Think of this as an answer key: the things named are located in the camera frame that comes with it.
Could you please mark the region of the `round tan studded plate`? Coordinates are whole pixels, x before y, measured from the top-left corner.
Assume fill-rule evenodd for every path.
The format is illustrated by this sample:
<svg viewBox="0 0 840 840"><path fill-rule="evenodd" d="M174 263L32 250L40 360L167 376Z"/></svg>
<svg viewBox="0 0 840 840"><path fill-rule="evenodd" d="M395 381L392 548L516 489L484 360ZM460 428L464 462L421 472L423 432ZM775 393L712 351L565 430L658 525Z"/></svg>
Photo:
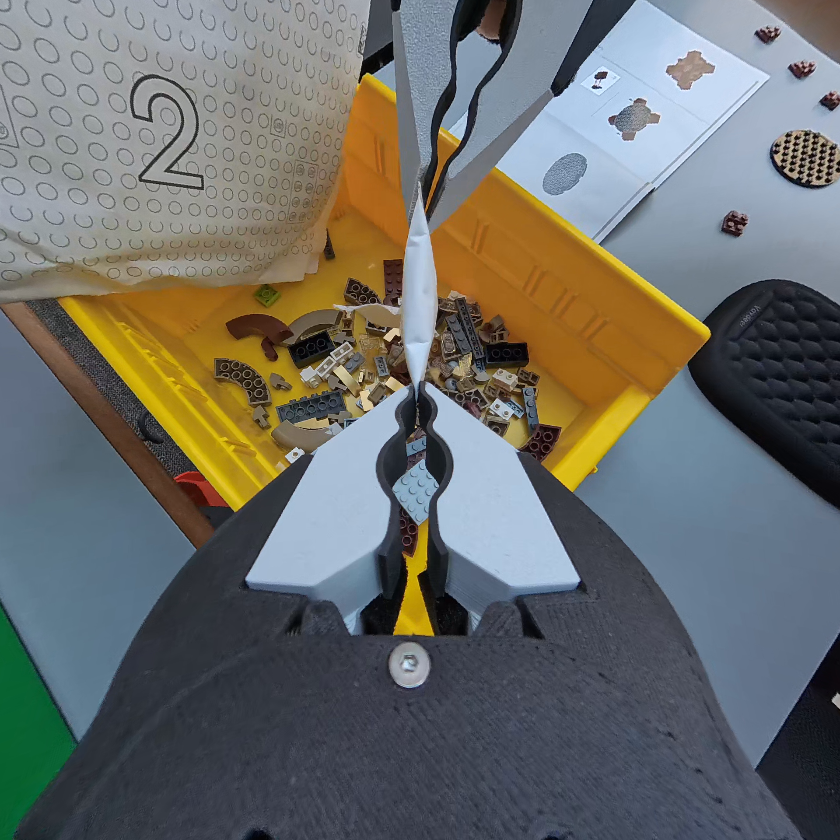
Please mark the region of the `round tan studded plate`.
<svg viewBox="0 0 840 840"><path fill-rule="evenodd" d="M824 134L795 129L770 147L775 170L787 181L807 188L834 184L839 178L839 146Z"/></svg>

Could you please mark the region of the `light grey square plate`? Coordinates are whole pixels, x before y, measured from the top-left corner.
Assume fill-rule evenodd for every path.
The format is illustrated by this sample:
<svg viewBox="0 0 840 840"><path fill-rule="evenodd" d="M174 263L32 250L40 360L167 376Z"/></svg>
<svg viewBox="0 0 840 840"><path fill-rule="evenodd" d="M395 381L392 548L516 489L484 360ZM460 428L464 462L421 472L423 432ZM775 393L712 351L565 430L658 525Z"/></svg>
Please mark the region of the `light grey square plate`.
<svg viewBox="0 0 840 840"><path fill-rule="evenodd" d="M438 482L428 471L426 459L412 465L394 484L395 498L416 525L422 525L429 516L431 500L438 489Z"/></svg>

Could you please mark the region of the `white instruction booklet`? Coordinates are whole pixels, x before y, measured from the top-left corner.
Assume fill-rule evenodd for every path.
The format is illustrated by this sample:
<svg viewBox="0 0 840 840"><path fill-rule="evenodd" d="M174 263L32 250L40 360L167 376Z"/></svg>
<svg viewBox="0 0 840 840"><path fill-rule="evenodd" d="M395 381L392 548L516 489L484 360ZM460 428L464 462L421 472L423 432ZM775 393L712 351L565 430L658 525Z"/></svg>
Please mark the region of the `white instruction booklet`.
<svg viewBox="0 0 840 840"><path fill-rule="evenodd" d="M496 167L600 243L768 79L638 1Z"/></svg>

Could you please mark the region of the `small white paper bag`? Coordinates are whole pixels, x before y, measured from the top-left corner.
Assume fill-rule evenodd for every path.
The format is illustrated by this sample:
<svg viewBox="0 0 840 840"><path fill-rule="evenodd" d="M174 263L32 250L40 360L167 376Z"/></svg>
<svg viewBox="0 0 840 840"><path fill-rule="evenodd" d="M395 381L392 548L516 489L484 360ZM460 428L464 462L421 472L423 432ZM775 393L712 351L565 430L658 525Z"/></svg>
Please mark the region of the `small white paper bag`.
<svg viewBox="0 0 840 840"><path fill-rule="evenodd" d="M408 373L418 392L426 373L438 310L434 253L420 189L416 191L409 226L403 260L402 339Z"/></svg>

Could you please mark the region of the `green plastic bin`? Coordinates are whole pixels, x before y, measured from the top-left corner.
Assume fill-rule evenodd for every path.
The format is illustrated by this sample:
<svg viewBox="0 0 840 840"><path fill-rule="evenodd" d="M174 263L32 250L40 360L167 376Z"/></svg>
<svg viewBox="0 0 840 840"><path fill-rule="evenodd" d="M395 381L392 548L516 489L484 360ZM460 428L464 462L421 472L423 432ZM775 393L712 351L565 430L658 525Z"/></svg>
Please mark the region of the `green plastic bin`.
<svg viewBox="0 0 840 840"><path fill-rule="evenodd" d="M17 825L76 746L68 726L1 611L1 838Z"/></svg>

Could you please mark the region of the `yellow plastic bin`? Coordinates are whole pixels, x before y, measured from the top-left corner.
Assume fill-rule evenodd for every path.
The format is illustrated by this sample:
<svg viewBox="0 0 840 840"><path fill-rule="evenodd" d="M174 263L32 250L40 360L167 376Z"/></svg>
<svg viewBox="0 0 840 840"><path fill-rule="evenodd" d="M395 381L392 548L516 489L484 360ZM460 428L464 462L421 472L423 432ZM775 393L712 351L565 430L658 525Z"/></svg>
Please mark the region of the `yellow plastic bin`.
<svg viewBox="0 0 840 840"><path fill-rule="evenodd" d="M257 337L234 339L227 321L266 313L290 325L344 304L352 278L383 296L386 260L404 255L408 222L399 183L396 98L365 77L343 146L338 198L328 223L334 259L301 282L277 285L270 308L257 287L177 287L64 297L72 317L232 509L289 464L286 449L254 422L245 391L215 379L216 359L249 364L292 384L278 405L313 392L286 349L269 361ZM561 427L544 465L570 490L709 338L699 320L493 171L432 234L438 294L476 301L484 322L499 316L513 343L528 345L539 375L543 424Z"/></svg>

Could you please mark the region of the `grey table wooden edge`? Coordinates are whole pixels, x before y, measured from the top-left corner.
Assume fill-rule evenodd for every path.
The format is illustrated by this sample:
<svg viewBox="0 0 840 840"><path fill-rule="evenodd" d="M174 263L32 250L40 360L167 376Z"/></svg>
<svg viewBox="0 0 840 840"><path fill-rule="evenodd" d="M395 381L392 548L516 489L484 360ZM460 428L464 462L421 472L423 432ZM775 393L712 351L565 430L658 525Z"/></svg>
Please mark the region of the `grey table wooden edge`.
<svg viewBox="0 0 840 840"><path fill-rule="evenodd" d="M2 603L72 734L194 552L2 315Z"/></svg>

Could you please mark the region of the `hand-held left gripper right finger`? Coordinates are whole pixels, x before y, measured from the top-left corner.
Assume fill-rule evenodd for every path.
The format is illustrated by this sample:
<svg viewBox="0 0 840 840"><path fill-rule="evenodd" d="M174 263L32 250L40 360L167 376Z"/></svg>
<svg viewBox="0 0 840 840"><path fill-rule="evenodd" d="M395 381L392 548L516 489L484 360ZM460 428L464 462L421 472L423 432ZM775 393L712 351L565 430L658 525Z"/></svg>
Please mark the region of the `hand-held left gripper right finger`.
<svg viewBox="0 0 840 840"><path fill-rule="evenodd" d="M520 596L577 589L581 577L532 478L558 481L437 388L420 386L427 468L438 483L429 508L427 576L477 630L485 610Z"/></svg>

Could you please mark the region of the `pile of toy bricks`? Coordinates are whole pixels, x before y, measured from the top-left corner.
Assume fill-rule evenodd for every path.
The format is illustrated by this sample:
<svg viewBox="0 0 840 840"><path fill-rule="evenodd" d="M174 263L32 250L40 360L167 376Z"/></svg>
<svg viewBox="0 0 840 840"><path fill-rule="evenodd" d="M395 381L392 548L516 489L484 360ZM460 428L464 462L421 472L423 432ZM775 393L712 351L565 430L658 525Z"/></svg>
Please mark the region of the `pile of toy bricks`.
<svg viewBox="0 0 840 840"><path fill-rule="evenodd" d="M365 320L356 333L358 305L394 305L403 289L403 261L383 261L384 295L353 277L344 288L346 308L310 311L287 324L261 312L226 322L235 340L255 338L270 363L288 352L299 381L309 394L274 406L273 392L289 392L294 382L275 371L267 376L251 364L216 358L214 379L236 384L246 394L256 425L273 433L289 464L307 449L278 438L281 427L335 435L355 420L351 399L361 412L376 407L396 390L408 386L406 355L399 328ZM526 424L528 439L521 452L543 462L560 441L562 427L539 417L539 374L528 368L528 345L512 343L500 314L486 320L478 301L457 290L437 299L437 321L426 368L426 380L436 386L491 432L505 437L515 423Z"/></svg>

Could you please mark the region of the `red plastic container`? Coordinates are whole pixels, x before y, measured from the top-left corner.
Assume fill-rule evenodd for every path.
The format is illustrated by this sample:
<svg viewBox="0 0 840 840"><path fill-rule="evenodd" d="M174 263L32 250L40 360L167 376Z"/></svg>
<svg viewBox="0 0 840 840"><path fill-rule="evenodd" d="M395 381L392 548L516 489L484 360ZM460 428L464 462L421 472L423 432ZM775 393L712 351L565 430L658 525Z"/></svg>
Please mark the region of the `red plastic container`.
<svg viewBox="0 0 840 840"><path fill-rule="evenodd" d="M198 508L227 508L225 499L199 471L186 471L174 477L175 483Z"/></svg>

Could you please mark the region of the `large white paper bag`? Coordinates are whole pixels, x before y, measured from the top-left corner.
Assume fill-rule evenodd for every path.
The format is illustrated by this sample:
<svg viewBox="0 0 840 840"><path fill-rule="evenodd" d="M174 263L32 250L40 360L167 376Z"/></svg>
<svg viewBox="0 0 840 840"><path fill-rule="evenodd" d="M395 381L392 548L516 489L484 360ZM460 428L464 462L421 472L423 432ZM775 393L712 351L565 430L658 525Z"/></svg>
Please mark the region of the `large white paper bag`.
<svg viewBox="0 0 840 840"><path fill-rule="evenodd" d="M2 1L2 303L315 273L370 5Z"/></svg>

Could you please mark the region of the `grey desk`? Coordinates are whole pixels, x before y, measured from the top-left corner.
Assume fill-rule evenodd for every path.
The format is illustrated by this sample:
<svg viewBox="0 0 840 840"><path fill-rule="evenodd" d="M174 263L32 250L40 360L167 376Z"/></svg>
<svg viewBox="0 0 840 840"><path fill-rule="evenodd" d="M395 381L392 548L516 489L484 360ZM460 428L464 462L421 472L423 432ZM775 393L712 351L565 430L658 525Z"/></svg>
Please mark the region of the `grey desk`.
<svg viewBox="0 0 840 840"><path fill-rule="evenodd" d="M755 2L656 2L770 75L640 203L605 248L704 319L757 280L798 281L838 301L838 185L808 190L772 167L772 141L838 141L838 65ZM757 28L779 26L769 45ZM790 63L817 67L797 80ZM727 212L746 213L739 238ZM680 372L584 480L579 497L644 562L692 637L744 752L757 764L838 634L838 511L709 404Z"/></svg>

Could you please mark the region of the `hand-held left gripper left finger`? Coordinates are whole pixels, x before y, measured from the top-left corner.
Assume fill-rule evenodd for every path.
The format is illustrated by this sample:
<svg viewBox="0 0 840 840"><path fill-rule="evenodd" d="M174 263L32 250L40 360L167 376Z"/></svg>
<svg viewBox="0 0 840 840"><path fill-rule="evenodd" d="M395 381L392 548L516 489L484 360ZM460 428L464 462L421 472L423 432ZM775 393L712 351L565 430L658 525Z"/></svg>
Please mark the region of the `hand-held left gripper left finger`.
<svg viewBox="0 0 840 840"><path fill-rule="evenodd" d="M352 634L403 567L398 503L406 439L416 422L410 385L319 447L246 576L252 590L328 601Z"/></svg>

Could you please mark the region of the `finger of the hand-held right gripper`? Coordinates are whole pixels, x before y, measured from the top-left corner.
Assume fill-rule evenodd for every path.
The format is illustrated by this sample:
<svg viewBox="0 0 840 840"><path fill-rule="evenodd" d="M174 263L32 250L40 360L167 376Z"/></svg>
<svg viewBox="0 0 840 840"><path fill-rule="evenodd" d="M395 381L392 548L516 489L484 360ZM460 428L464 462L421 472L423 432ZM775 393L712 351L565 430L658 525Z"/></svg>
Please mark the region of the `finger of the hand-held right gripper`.
<svg viewBox="0 0 840 840"><path fill-rule="evenodd" d="M475 191L552 97L552 84L591 1L522 1L514 6L500 60L470 100L465 133L430 203L435 230Z"/></svg>
<svg viewBox="0 0 840 840"><path fill-rule="evenodd" d="M453 77L453 1L392 4L401 185L407 212L425 205L438 164L437 136Z"/></svg>

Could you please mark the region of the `black cushioned wrist pad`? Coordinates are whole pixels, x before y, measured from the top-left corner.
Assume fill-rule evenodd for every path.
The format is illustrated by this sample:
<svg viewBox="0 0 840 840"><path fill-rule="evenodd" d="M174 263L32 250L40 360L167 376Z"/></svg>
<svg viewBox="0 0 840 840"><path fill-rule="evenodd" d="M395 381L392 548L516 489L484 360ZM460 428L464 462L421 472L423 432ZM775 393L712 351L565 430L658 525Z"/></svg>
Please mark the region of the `black cushioned wrist pad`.
<svg viewBox="0 0 840 840"><path fill-rule="evenodd" d="M726 297L689 361L703 395L819 497L839 507L839 307L784 279Z"/></svg>

